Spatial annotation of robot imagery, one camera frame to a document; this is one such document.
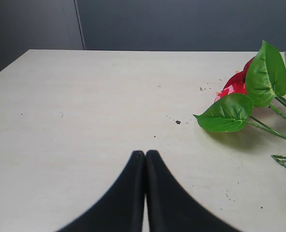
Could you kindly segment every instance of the table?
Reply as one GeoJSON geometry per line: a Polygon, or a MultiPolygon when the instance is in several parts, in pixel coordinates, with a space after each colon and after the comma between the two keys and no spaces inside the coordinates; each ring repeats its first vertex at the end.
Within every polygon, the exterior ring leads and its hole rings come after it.
{"type": "MultiPolygon", "coordinates": [[[[29,50],[0,72],[0,232],[59,229],[149,149],[221,219],[286,231],[286,169],[270,157],[286,141],[206,133],[192,116],[255,54],[29,50]]],[[[269,112],[255,113],[286,133],[269,112]]]]}

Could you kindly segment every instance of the black object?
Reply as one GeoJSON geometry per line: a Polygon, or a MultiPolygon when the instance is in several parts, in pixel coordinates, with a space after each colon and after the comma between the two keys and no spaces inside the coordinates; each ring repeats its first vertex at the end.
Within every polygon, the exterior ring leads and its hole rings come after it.
{"type": "Polygon", "coordinates": [[[157,151],[146,154],[150,232],[238,232],[197,203],[175,180],[157,151]]]}
{"type": "Polygon", "coordinates": [[[145,193],[150,232],[238,232],[197,203],[155,150],[134,151],[105,195],[58,232],[141,232],[145,193]]]}
{"type": "Polygon", "coordinates": [[[145,193],[145,155],[134,151],[105,195],[59,232],[141,232],[145,193]]]}

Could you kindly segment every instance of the red flower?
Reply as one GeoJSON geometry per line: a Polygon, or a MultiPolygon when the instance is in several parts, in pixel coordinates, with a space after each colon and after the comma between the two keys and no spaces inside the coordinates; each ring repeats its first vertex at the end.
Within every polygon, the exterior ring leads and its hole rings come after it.
{"type": "Polygon", "coordinates": [[[222,97],[231,94],[231,93],[242,93],[246,94],[246,88],[245,88],[245,78],[246,74],[249,68],[249,65],[253,61],[254,58],[252,58],[250,61],[248,61],[244,68],[243,71],[236,73],[234,76],[232,76],[228,82],[226,83],[225,87],[223,90],[217,94],[217,97],[215,101],[221,99],[222,97]]]}

